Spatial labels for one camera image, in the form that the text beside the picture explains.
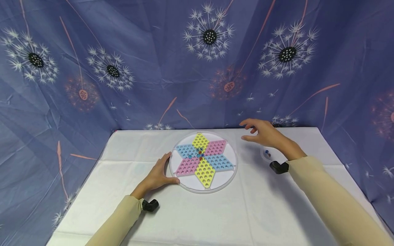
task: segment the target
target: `hand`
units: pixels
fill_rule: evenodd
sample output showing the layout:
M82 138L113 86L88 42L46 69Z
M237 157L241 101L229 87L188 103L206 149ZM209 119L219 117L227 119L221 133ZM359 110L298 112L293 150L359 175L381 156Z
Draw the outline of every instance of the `hand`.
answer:
M171 152L164 154L162 158L158 159L148 176L137 185L136 189L130 195L141 199L145 194L151 190L157 189L166 184L179 184L178 178L169 178L164 175L164 166L168 158L171 156Z
M240 126L244 125L246 125L246 130L254 126L250 131L251 134L257 132L256 136L242 136L242 139L248 142L256 142L267 147L279 149L289 141L289 139L276 130L269 121L249 118L240 123Z
M251 134L257 132L256 136L242 136L241 138L248 142L256 142L267 147L273 147L284 154L289 160L295 160L305 157L305 152L298 146L298 144L291 139L284 136L269 121L246 119L240 123L240 126L245 126L248 130L254 126L250 131Z

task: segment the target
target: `right hand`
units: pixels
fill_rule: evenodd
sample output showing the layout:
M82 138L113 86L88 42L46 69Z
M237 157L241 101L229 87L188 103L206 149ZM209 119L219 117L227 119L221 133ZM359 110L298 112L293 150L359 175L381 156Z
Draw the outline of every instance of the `right hand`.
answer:
M240 126L245 126L248 130L252 126L254 128L250 131L251 134L257 132L256 136L242 136L242 139L249 142L256 142L261 145L272 147L284 154L286 158L291 161L305 157L306 154L300 146L291 139L285 137L278 130L271 125L269 121L257 120L257 119L246 119L240 123Z
M248 142L256 142L267 147L273 147L276 149L281 149L283 145L290 141L287 137L281 134L278 130L271 125L269 121L258 120L258 119L246 119L240 123L240 126L245 126L248 130L252 127L250 131L251 134L257 132L256 136L242 136L242 139Z

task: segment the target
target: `black dandelion center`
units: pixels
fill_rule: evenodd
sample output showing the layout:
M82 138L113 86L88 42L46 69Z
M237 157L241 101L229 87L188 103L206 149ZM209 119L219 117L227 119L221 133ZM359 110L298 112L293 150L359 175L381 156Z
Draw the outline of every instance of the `black dandelion center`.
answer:
M33 52L29 53L28 59L29 59L30 63L35 67L43 68L45 65L43 59L39 55L37 55L36 53L33 53Z
M272 126L275 128L283 127L281 124L278 123L272 123Z
M108 65L107 66L107 73L109 75L111 75L112 77L115 77L115 78L119 78L120 75L121 75L119 73L119 70L116 67L112 66L112 65Z
M217 40L217 33L212 30L208 29L203 33L203 41L206 45L213 45Z
M287 63L294 59L297 55L297 49L290 46L286 47L278 55L278 59L280 62Z

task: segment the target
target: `left hand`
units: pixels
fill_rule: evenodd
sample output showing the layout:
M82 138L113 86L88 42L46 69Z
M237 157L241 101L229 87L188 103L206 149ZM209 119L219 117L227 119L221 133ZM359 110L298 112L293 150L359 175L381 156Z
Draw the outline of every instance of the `left hand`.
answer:
M137 199L141 199L147 192L157 189L163 185L179 184L180 182L178 178L169 178L164 175L164 166L170 156L171 152L168 152L167 154L164 154L162 158L158 159L148 176L139 183L130 195Z

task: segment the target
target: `white dandelion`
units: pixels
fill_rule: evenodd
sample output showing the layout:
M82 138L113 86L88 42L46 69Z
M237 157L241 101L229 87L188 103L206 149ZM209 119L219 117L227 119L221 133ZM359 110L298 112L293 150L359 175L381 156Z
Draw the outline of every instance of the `white dandelion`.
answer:
M23 74L29 81L42 84L54 83L59 69L55 60L50 57L48 47L37 44L33 38L14 29L4 29L5 37L0 38L0 43L6 47L11 68Z
M391 197L390 195L386 195L387 197L387 203L391 204L391 200L394 200L394 197Z
M163 130L164 124L159 122L154 126L154 128L155 128L155 130Z
M274 96L275 96L275 93L276 93L278 90L279 90L279 89L277 89L274 93L269 93L268 96L269 96L269 97L274 97Z
M255 100L255 98L252 97L252 94L253 93L250 94L250 97L246 98L246 101L250 102L250 101L254 101Z
M75 197L78 195L78 193L81 191L81 187L79 186L78 188L77 188L77 190L74 192L74 194L75 194Z
M153 124L146 124L144 130L153 130Z
M114 105L111 103L110 109L112 109L112 110L116 110L116 109L117 109L117 107L116 107L116 106L114 106Z
M365 177L367 177L367 179L369 179L369 177L373 177L373 175L369 174L369 171L365 171Z
M274 127L295 127L297 126L298 118L292 118L290 115L287 115L284 118L275 115L272 120L271 124Z
M56 213L55 217L52 220L53 221L52 226L57 226L60 223L62 218L63 218L63 215L61 214L61 211L59 213Z
M71 195L67 198L67 200L65 201L65 202L66 202L66 205L65 205L64 208L63 208L63 212L66 212L66 211L70 208L70 206L71 206L71 204L73 203L74 199L75 199L75 194L71 194Z
M264 44L257 66L263 76L273 75L276 79L281 79L284 75L292 76L303 64L312 60L318 30L312 29L305 33L303 27L301 22L295 22L288 28L282 25L274 30L274 38Z
M144 130L171 130L173 127L170 125L166 124L164 125L163 123L157 123L156 125L153 124L146 124L144 127Z
M224 9L215 10L212 3L205 3L202 8L202 11L192 10L189 16L191 22L186 26L183 40L188 42L186 48L189 52L196 52L199 59L212 61L226 55L235 29L232 25L226 25Z
M135 82L129 67L123 65L123 60L118 54L109 54L101 46L97 49L89 46L87 52L90 56L87 63L92 66L97 79L111 89L125 91L131 89Z
M388 168L388 167L383 167L383 174L388 175L391 179L394 178L394 174L391 172L391 170L394 170L394 167Z

